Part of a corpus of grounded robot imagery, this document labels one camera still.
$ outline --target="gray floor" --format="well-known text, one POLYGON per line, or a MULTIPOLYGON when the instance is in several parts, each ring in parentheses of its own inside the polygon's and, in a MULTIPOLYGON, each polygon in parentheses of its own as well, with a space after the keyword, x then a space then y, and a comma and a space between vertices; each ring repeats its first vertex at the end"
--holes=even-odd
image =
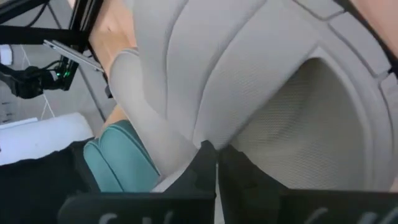
MULTIPOLYGON (((24 26, 28 24, 35 17, 40 7, 13 18, 6 25, 24 26)), ((67 28, 71 13, 72 10, 67 0, 51 0, 50 7, 46 8, 34 27, 67 28)), ((60 57, 58 53, 42 45, 12 45, 12 50, 14 52, 12 67, 18 70, 29 65, 44 67, 60 57)), ((84 66, 79 67, 69 91, 46 91, 44 95, 30 100, 11 96, 7 86, 0 83, 1 102, 11 102, 0 105, 0 111, 3 111, 0 113, 0 123, 33 117, 48 119, 63 114, 80 112, 85 116, 92 130, 97 133, 101 129, 104 119, 108 117, 116 105, 113 99, 106 97, 105 87, 106 82, 102 74, 84 66)))

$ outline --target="teal seat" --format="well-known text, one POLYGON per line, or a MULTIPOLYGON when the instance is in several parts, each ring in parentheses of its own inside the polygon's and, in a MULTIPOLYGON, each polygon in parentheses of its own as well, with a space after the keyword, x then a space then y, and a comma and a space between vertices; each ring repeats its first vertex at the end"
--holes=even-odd
POLYGON ((107 127, 86 144, 84 159, 101 192, 150 192, 159 172, 129 121, 107 127))

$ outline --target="gray car seat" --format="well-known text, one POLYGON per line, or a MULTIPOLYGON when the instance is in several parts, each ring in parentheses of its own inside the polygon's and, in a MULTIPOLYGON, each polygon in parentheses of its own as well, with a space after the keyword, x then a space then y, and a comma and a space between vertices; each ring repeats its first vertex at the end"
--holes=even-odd
POLYGON ((389 189, 397 79, 337 3, 135 0, 133 14, 139 53, 118 55, 110 86, 161 188, 209 140, 287 187, 389 189))

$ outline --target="metal stand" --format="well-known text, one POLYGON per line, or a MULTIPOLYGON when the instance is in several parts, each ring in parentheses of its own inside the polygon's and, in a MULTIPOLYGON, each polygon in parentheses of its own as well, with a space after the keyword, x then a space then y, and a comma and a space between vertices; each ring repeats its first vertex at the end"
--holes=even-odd
MULTIPOLYGON (((0 5, 0 24, 19 16, 50 0, 10 0, 0 5)), ((44 44, 44 40, 57 41, 78 53, 92 49, 88 38, 101 9, 103 0, 76 0, 69 29, 16 27, 0 25, 0 44, 44 44)), ((53 88, 69 90, 79 64, 61 56, 64 66, 58 68, 58 79, 53 88)))

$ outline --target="wooden surface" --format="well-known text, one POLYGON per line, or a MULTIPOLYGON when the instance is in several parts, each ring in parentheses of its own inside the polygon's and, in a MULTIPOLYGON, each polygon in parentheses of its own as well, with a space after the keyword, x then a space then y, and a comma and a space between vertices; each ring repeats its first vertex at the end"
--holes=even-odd
MULTIPOLYGON (((398 0, 352 0, 352 2, 398 55, 398 0)), ((132 14, 124 7, 122 0, 104 0, 90 42, 107 74, 120 50, 136 46, 132 14)), ((117 106, 105 126, 120 119, 127 118, 117 106)))
MULTIPOLYGON (((75 0, 68 1, 71 6, 74 5, 75 0)), ((107 75, 118 52, 137 46, 132 14, 124 7, 122 0, 104 0, 90 36, 90 43, 107 75)), ((105 127, 122 119, 127 117, 117 105, 108 116, 101 132, 96 135, 99 136, 105 127)))
POLYGON ((398 56, 398 0, 351 0, 398 56))

